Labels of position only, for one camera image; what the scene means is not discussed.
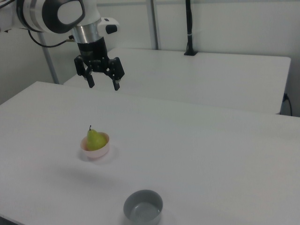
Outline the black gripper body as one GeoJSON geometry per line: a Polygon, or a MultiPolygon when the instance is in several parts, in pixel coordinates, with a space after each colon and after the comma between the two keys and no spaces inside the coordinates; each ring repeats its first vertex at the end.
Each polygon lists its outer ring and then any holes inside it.
{"type": "Polygon", "coordinates": [[[105,73],[106,71],[116,68],[117,60],[109,59],[105,39],[103,37],[91,43],[78,43],[78,47],[83,62],[88,67],[91,67],[93,72],[105,73]]]}

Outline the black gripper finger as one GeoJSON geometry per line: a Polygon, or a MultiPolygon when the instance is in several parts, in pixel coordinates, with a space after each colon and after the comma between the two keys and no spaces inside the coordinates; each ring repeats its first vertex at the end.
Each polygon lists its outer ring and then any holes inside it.
{"type": "Polygon", "coordinates": [[[119,82],[125,74],[121,61],[118,57],[108,60],[108,66],[104,71],[104,74],[110,77],[114,90],[117,91],[120,88],[119,82]]]}
{"type": "Polygon", "coordinates": [[[74,62],[75,62],[75,68],[76,68],[77,74],[79,76],[82,76],[83,78],[85,78],[86,81],[88,82],[89,87],[93,88],[95,83],[94,83],[93,77],[91,75],[91,72],[92,72],[91,68],[90,67],[85,68],[84,61],[83,61],[83,58],[81,55],[78,55],[74,59],[74,62]]]}

